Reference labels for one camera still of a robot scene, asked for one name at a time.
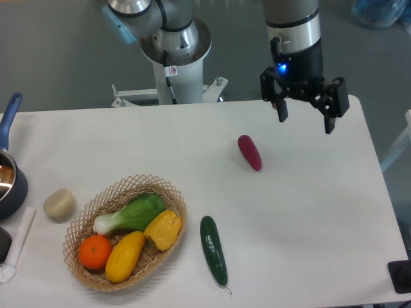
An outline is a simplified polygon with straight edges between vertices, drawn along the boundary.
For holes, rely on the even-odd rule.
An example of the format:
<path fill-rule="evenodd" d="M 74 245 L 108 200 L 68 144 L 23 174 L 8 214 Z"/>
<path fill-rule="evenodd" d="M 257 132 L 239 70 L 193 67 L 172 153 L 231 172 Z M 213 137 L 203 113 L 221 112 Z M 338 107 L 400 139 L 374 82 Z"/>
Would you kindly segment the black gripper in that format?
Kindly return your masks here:
<path fill-rule="evenodd" d="M 271 103 L 280 123 L 288 118 L 285 97 L 312 101 L 324 116 L 325 133 L 330 134 L 337 118 L 348 111 L 349 98 L 343 77 L 324 81 L 322 42 L 296 53 L 283 53 L 280 51 L 280 38 L 274 37 L 270 47 L 274 68 L 267 67 L 260 74 L 261 99 Z"/>

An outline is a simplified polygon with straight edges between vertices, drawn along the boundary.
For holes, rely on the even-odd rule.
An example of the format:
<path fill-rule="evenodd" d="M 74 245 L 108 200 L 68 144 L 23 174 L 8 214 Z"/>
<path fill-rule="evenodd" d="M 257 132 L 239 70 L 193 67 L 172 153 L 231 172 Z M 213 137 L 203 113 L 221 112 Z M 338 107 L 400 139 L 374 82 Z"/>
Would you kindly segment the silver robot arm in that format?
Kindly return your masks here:
<path fill-rule="evenodd" d="M 286 98 L 308 102 L 331 133 L 349 100 L 343 78 L 323 76 L 318 3 L 264 1 L 263 12 L 273 64 L 260 76 L 262 99 L 280 121 L 288 117 Z M 204 102 L 203 61 L 212 40 L 191 1 L 107 1 L 102 14 L 119 39 L 140 43 L 153 65 L 160 104 Z"/>

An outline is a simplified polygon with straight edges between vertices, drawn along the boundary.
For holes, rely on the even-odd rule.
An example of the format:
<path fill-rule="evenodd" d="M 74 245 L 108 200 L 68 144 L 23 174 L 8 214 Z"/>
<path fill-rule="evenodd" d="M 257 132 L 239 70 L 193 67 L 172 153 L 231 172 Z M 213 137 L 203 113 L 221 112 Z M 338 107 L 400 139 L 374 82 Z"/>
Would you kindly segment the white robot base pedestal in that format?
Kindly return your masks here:
<path fill-rule="evenodd" d="M 113 107 L 131 107 L 134 101 L 156 99 L 160 105 L 222 102 L 228 79 L 218 76 L 203 84 L 204 59 L 211 49 L 211 34 L 204 22 L 194 18 L 176 32 L 159 29 L 139 39 L 144 56 L 152 63 L 156 88 L 118 91 Z"/>

